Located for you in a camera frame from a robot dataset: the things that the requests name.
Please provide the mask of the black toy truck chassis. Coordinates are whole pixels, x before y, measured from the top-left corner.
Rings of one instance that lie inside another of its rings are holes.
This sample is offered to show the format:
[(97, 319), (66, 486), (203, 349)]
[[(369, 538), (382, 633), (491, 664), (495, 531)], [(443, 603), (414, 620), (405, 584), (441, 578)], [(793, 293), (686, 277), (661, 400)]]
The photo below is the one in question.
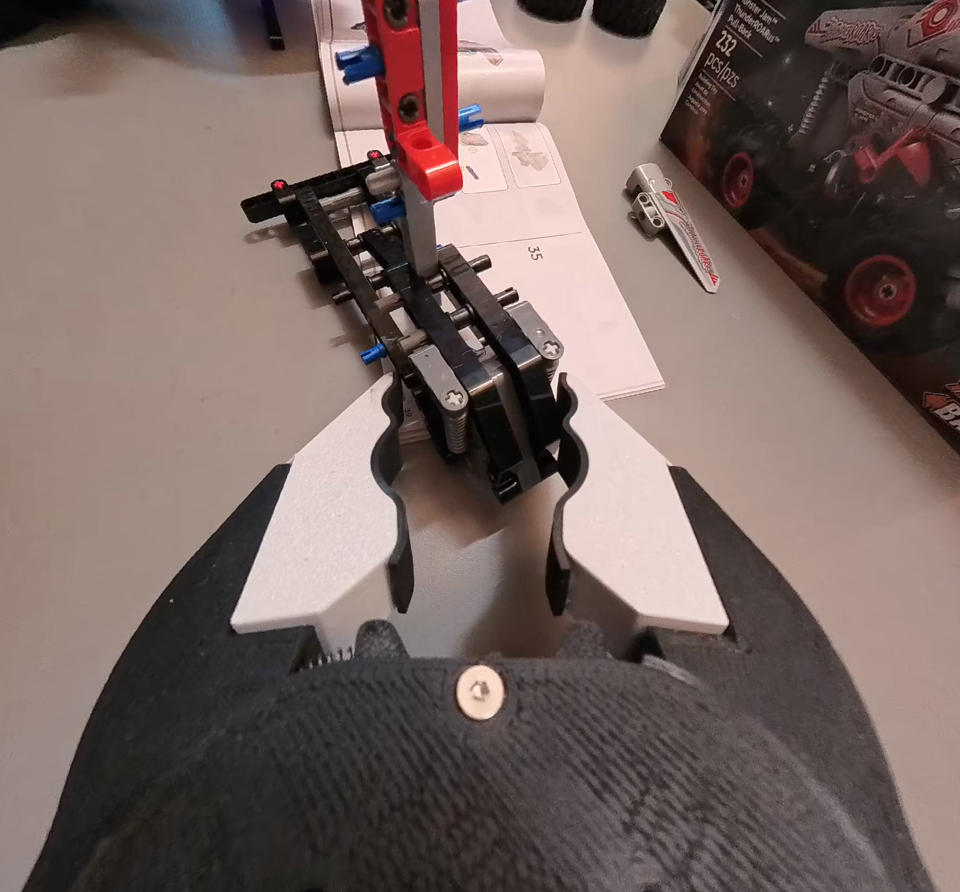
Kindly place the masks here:
[(372, 82), (385, 151), (247, 198), (249, 223), (282, 218), (338, 303), (358, 307), (438, 453), (470, 461), (508, 503), (555, 474), (563, 348), (532, 306), (489, 290), (487, 256), (439, 245), (435, 206), (463, 188), (459, 145), (482, 127), (459, 105), (458, 11), (469, 0), (360, 0), (366, 38), (333, 55), (342, 82)]

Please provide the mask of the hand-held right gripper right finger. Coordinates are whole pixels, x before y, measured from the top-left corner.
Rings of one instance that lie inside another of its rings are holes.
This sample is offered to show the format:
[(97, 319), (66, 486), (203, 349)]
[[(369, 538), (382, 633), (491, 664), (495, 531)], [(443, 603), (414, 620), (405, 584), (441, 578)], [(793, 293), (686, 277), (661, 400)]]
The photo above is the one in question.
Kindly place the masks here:
[(597, 625), (616, 657), (649, 628), (724, 634), (730, 617), (666, 457), (579, 378), (559, 375), (557, 401), (552, 614)]

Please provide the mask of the white instruction booklet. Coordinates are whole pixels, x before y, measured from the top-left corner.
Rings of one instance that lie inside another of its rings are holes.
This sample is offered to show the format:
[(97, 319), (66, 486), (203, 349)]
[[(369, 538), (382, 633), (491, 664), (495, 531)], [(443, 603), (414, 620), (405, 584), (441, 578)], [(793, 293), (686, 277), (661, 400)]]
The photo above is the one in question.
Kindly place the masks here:
[(546, 126), (541, 54), (512, 45), (491, 0), (458, 7), (460, 107), (483, 126), (460, 134), (462, 191), (435, 206), (437, 240), (486, 255), (493, 292), (514, 287), (558, 335), (559, 369), (604, 400), (664, 379), (583, 218)]

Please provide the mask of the toy truck set box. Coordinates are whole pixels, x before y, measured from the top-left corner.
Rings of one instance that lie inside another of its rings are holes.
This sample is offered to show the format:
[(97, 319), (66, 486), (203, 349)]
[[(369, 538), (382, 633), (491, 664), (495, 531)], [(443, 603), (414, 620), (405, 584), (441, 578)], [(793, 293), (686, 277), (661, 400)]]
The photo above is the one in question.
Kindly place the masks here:
[(660, 140), (959, 442), (959, 0), (721, 0)]

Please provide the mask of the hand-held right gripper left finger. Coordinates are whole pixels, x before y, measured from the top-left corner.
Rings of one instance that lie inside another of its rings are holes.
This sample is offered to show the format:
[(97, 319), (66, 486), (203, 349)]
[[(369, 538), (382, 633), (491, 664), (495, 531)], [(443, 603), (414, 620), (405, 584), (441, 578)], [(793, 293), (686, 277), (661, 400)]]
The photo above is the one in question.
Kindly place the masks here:
[(414, 562), (394, 488), (402, 418), (402, 383), (384, 374), (290, 460), (235, 633), (308, 626), (324, 654), (356, 654), (364, 624), (408, 610)]

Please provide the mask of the grey toy panel with sticker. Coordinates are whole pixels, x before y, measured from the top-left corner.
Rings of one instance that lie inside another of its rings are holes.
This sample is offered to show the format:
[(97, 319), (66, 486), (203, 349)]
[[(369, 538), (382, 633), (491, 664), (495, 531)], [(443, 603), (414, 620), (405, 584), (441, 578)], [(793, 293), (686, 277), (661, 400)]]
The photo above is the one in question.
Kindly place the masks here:
[(704, 245), (686, 204), (659, 165), (634, 167), (625, 184), (630, 214), (650, 238), (670, 238), (690, 266), (692, 274), (709, 294), (720, 285), (714, 258)]

